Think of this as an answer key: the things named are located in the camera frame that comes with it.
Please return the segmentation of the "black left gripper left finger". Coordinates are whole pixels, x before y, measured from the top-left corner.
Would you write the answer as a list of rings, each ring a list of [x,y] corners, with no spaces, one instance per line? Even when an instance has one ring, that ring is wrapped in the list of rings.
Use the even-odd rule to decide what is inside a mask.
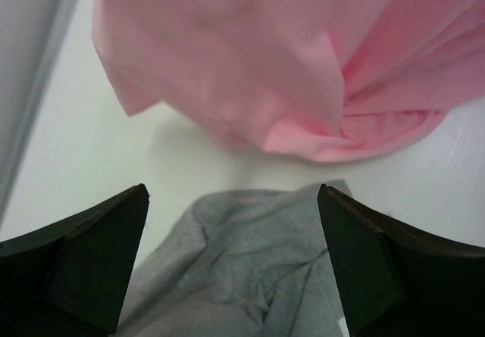
[[[115,334],[149,209],[143,184],[1,243],[3,336]]]

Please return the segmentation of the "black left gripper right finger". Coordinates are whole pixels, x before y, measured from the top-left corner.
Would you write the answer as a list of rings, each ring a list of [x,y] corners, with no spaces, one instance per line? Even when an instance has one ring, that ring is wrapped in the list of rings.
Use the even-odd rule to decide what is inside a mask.
[[[484,249],[323,185],[318,208],[352,336],[482,336]]]

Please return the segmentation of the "pink t shirt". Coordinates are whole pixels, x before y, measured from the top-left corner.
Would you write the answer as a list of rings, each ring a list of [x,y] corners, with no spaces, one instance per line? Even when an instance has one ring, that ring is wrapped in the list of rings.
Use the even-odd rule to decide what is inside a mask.
[[[484,0],[95,0],[129,115],[317,162],[395,151],[484,94]]]

